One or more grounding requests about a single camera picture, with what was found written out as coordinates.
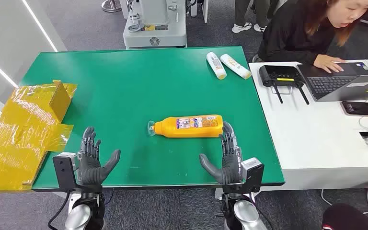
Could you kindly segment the person's hand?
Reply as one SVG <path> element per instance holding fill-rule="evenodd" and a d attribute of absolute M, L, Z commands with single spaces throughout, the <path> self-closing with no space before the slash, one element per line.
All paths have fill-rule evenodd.
<path fill-rule="evenodd" d="M 313 65 L 328 73 L 343 72 L 344 69 L 338 65 L 339 63 L 346 63 L 346 61 L 338 57 L 336 58 L 324 54 L 318 54 Z"/>

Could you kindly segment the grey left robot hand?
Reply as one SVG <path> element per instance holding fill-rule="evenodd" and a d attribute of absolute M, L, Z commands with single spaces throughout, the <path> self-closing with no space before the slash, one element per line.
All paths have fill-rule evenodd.
<path fill-rule="evenodd" d="M 77 153 L 81 185 L 101 185 L 120 160 L 121 150 L 117 149 L 102 166 L 99 161 L 101 140 L 95 137 L 96 133 L 92 126 L 87 127 L 82 135 L 80 150 Z"/>

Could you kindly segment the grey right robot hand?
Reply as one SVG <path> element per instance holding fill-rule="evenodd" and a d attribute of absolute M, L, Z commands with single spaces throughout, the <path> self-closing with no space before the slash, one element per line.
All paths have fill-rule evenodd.
<path fill-rule="evenodd" d="M 223 122 L 223 133 L 220 134 L 222 144 L 221 168 L 215 167 L 205 154 L 199 155 L 202 167 L 222 185 L 240 183 L 242 181 L 242 150 L 237 144 L 237 138 L 230 123 Z"/>

